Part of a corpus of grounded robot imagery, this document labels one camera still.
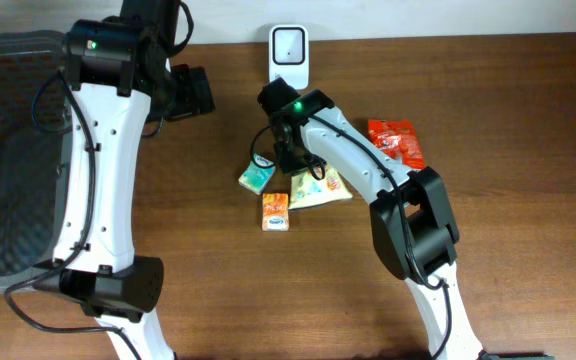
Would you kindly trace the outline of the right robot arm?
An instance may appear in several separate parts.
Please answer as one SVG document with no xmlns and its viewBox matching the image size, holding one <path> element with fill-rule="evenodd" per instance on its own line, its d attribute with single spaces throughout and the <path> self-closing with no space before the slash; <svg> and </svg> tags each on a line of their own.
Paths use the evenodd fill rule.
<svg viewBox="0 0 576 360">
<path fill-rule="evenodd" d="M 331 166 L 369 206 L 373 247 L 409 287 L 434 359 L 483 359 L 457 284 L 459 229 L 441 176 L 414 170 L 371 143 L 320 90 L 277 78 L 257 101 L 269 118 L 276 167 L 286 175 Z"/>
</svg>

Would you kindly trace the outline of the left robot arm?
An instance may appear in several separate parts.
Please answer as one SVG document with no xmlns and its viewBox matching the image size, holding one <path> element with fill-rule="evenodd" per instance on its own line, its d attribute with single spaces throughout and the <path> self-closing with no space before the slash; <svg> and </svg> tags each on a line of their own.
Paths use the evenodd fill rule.
<svg viewBox="0 0 576 360">
<path fill-rule="evenodd" d="M 66 205 L 28 286 L 78 304 L 123 359 L 174 357 L 156 312 L 164 265 L 136 253 L 131 216 L 144 126 L 215 108 L 203 68 L 170 64 L 186 46 L 177 25 L 190 19 L 181 1 L 126 1 L 72 26 L 56 74 L 73 115 Z"/>
</svg>

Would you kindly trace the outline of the teal tissue pack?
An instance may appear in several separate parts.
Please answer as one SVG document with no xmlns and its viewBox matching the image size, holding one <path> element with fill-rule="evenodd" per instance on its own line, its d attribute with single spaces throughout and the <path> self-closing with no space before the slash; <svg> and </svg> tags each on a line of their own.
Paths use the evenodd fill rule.
<svg viewBox="0 0 576 360">
<path fill-rule="evenodd" d="M 254 154 L 249 166 L 239 177 L 238 182 L 243 188 L 260 195 L 270 182 L 275 170 L 276 167 L 271 161 L 259 154 Z"/>
</svg>

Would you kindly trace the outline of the red snack packet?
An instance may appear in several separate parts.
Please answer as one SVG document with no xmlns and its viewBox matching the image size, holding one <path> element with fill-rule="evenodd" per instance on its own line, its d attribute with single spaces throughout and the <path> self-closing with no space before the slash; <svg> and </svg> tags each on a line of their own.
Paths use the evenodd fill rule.
<svg viewBox="0 0 576 360">
<path fill-rule="evenodd" d="M 426 167 L 417 133 L 409 120 L 371 119 L 368 121 L 368 135 L 371 142 L 390 158 L 400 160 L 413 170 Z"/>
</svg>

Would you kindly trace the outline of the beige snack bag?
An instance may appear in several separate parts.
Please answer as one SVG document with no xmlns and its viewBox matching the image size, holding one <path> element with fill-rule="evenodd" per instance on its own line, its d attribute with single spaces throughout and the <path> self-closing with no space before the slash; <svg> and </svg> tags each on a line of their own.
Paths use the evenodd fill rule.
<svg viewBox="0 0 576 360">
<path fill-rule="evenodd" d="M 309 171 L 291 177 L 289 210 L 313 208 L 353 198 L 338 171 L 325 166 L 325 175 L 317 180 Z"/>
</svg>

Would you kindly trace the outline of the orange tissue pack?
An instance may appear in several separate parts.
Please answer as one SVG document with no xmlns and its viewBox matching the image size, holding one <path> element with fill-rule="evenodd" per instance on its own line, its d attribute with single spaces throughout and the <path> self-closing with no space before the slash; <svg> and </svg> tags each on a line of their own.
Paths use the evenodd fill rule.
<svg viewBox="0 0 576 360">
<path fill-rule="evenodd" d="M 287 193 L 265 193 L 262 195 L 262 230 L 289 230 L 289 195 Z"/>
</svg>

